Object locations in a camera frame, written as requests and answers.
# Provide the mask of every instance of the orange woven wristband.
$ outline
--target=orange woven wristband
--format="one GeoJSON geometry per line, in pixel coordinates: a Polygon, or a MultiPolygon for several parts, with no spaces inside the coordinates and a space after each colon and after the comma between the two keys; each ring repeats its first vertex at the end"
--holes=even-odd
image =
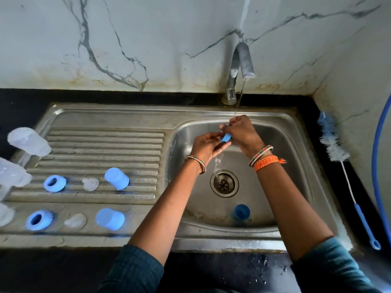
{"type": "Polygon", "coordinates": [[[254,165],[254,170],[257,172],[261,168],[263,168],[271,163],[274,163],[274,162],[286,163],[285,159],[282,159],[282,158],[278,159],[278,157],[276,155],[270,155],[268,157],[265,157],[265,158],[258,160],[254,165]]]}

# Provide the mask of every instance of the chrome faucet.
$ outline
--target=chrome faucet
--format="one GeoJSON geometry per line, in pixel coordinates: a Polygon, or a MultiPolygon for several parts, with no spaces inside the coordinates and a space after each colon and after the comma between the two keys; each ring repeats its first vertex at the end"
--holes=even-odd
{"type": "Polygon", "coordinates": [[[230,76],[228,77],[228,84],[222,102],[225,105],[234,105],[237,102],[235,93],[236,78],[238,76],[239,67],[242,69],[243,79],[254,79],[254,67],[250,56],[250,49],[245,42],[240,42],[235,47],[232,56],[230,76]]]}

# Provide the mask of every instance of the sink drain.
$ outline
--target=sink drain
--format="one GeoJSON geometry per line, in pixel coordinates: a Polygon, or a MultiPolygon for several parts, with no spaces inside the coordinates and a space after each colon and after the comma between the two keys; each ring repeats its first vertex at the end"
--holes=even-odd
{"type": "Polygon", "coordinates": [[[239,190],[239,181],[233,172],[221,170],[213,173],[210,187],[220,197],[233,197],[239,190]]]}

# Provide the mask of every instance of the wall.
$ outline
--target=wall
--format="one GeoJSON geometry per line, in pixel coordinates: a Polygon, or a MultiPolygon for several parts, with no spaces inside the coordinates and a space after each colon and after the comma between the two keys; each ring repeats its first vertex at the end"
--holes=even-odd
{"type": "MultiPolygon", "coordinates": [[[[338,120],[340,138],[350,161],[375,202],[371,178],[373,138],[380,113],[391,93],[391,10],[383,4],[378,16],[357,34],[353,47],[341,55],[314,99],[338,120]]],[[[391,111],[379,145],[378,178],[391,219],[391,111]]]]}
{"type": "Polygon", "coordinates": [[[0,0],[0,88],[312,94],[384,0],[0,0]]]}

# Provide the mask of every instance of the hand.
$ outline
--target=hand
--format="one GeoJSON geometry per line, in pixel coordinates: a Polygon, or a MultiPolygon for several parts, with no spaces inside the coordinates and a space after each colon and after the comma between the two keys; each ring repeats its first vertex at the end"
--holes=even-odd
{"type": "Polygon", "coordinates": [[[217,137],[223,136],[224,133],[222,132],[211,132],[196,137],[190,155],[202,159],[205,162],[205,166],[207,166],[213,157],[220,154],[231,144],[231,142],[220,143],[217,137]]]}
{"type": "Polygon", "coordinates": [[[233,117],[230,119],[229,125],[220,124],[219,127],[224,133],[231,134],[249,159],[252,159],[266,147],[247,115],[233,117]]]}

